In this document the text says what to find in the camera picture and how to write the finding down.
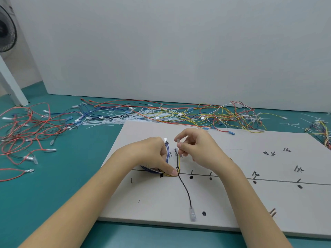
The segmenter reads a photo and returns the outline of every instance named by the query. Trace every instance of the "left hand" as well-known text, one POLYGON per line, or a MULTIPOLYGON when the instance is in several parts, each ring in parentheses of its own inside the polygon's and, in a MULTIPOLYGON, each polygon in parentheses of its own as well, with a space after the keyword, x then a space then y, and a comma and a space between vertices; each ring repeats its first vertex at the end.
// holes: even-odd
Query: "left hand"
POLYGON ((171 176, 178 175, 175 168, 166 162, 167 149, 161 137, 150 137, 128 144, 115 151, 114 154, 131 158, 133 167, 142 165, 148 168, 158 168, 171 176))

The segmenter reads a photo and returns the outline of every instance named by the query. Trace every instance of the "green floor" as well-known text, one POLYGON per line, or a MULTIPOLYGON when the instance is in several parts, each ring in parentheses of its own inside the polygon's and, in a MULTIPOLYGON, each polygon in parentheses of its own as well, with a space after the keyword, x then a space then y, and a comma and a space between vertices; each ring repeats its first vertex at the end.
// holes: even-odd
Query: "green floor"
MULTIPOLYGON (((51 111, 61 112, 79 104, 80 97, 49 95, 42 82, 23 89, 32 104, 47 102, 51 111)), ((97 101, 110 99, 97 98, 97 101)), ((0 97, 0 111, 13 106, 8 95, 0 97)), ((288 120, 271 117, 264 120, 270 131, 303 132, 302 129, 280 123, 300 123, 305 128, 313 121, 298 111, 257 109, 287 117, 288 120)), ((304 112, 329 121, 326 113, 304 112)), ((57 152, 37 153, 39 164, 24 162, 22 169, 35 169, 35 172, 0 183, 0 247, 14 248, 24 241, 39 225, 67 201, 100 168, 112 147, 122 125, 111 127, 97 126, 65 132, 57 138, 54 148, 57 152)), ((5 157, 0 156, 1 168, 16 168, 5 157)), ((293 238, 289 241, 294 247, 331 247, 331 240, 293 238)), ((246 247, 240 233, 206 231, 195 229, 175 229, 145 225, 129 225, 96 222, 82 247, 246 247)))

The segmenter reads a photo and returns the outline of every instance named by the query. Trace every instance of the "white board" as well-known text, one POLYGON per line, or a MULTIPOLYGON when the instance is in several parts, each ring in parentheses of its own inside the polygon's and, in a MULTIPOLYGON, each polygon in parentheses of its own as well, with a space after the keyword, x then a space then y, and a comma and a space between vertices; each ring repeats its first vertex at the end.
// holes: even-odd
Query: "white board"
MULTIPOLYGON (((126 121, 105 161, 118 148, 148 137, 167 138, 172 151, 176 145, 173 139, 185 128, 126 121)), ((216 130, 209 133, 243 170, 265 207, 269 211, 276 208, 273 219, 280 229, 295 236, 330 238, 331 151, 309 134, 232 131, 235 136, 216 130), (264 151, 275 152, 275 156, 264 151), (255 180, 254 171, 259 174, 255 180)), ((176 167, 175 156, 169 163, 176 167)), ((160 178, 141 167, 135 167, 123 179, 99 220, 238 231, 227 194, 216 174, 193 162, 190 156, 181 159, 180 174, 191 196, 196 222, 190 221, 188 196, 179 178, 160 178)))
POLYGON ((331 110, 331 0, 11 2, 50 94, 331 110))

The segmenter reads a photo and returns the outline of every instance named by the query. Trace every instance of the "nail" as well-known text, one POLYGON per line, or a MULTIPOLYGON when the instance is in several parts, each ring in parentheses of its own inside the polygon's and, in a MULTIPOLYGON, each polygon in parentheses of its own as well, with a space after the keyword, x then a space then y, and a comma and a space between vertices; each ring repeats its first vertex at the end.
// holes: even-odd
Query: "nail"
POLYGON ((170 175, 172 175, 172 176, 177 176, 178 175, 178 172, 176 171, 176 170, 172 170, 172 172, 171 172, 171 174, 170 175))

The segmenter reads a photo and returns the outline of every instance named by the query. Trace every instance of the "right hand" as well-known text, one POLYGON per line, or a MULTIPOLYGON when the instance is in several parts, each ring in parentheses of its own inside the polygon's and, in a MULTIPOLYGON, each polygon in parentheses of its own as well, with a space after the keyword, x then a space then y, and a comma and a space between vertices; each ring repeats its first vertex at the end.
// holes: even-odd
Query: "right hand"
POLYGON ((184 142, 177 143, 178 153, 185 157, 190 154, 199 165, 216 172, 221 168, 223 160, 230 159, 206 130, 187 128, 174 140, 177 142, 177 139, 182 140, 186 136, 184 142))

